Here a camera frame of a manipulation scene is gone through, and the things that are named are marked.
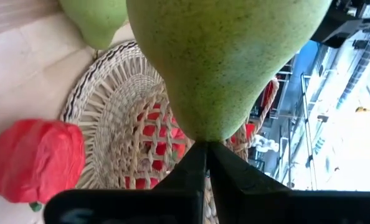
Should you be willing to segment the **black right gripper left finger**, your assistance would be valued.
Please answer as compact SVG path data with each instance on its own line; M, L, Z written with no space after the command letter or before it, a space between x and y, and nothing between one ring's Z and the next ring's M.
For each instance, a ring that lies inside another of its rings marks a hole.
M174 169L153 190L204 190L207 143L195 142Z

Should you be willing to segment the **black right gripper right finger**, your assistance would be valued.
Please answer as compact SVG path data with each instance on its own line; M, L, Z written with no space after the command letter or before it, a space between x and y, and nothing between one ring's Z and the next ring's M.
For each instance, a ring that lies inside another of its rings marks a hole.
M219 224L284 224L280 205L289 191L219 142L207 143L207 166Z

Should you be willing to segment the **red apple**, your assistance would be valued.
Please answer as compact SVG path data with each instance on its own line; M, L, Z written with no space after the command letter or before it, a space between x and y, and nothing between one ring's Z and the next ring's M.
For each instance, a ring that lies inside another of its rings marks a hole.
M148 104L136 117L133 136L139 139L133 145L138 153L133 172L123 175L126 189L152 189L164 179L183 158L187 149L187 137L178 128L168 106Z

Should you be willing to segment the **yellow-green pear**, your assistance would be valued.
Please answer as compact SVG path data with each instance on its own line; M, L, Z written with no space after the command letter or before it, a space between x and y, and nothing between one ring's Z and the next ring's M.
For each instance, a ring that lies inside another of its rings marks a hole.
M332 0L126 0L135 39L185 135L230 138Z

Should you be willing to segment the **red bell pepper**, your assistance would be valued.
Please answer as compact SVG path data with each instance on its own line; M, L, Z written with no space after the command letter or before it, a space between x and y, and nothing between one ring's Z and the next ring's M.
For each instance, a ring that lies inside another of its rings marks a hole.
M21 119L0 134L0 196L34 212L74 188L84 166L83 134L74 124Z

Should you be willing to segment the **white robot figure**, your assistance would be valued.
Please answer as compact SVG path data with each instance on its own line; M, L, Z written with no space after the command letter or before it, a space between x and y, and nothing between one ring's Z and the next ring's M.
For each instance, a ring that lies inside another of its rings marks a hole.
M267 139L261 135L256 134L252 140L251 146L254 147L258 152L278 152L279 143L275 142L273 139Z

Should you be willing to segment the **stack of red bins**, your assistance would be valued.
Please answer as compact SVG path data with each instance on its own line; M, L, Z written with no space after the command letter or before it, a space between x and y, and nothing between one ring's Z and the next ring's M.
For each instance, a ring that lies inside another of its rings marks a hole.
M254 124L254 130L250 134L250 142L254 140L254 136L257 134L257 132L260 130L260 128L263 126L263 122L267 116L267 113L270 111L273 101L275 99L275 96L277 94L279 88L278 81L276 79L273 79L269 82L267 87L265 88L265 94L263 98L263 110L261 112L261 115L259 116L259 121Z

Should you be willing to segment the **round woven placemat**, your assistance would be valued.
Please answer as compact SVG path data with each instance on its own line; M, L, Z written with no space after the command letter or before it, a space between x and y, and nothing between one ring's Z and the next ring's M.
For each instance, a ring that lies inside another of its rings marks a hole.
M124 190L115 170L116 140L131 108L159 83L164 82L135 41L108 50L84 73L60 116L78 125L84 136L86 164L79 189Z

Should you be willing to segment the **large green lime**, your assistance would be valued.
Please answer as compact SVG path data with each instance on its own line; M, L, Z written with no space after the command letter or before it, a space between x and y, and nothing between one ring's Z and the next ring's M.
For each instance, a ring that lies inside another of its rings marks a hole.
M115 32L127 19L126 0L58 0L79 28L84 42L95 50L109 48Z

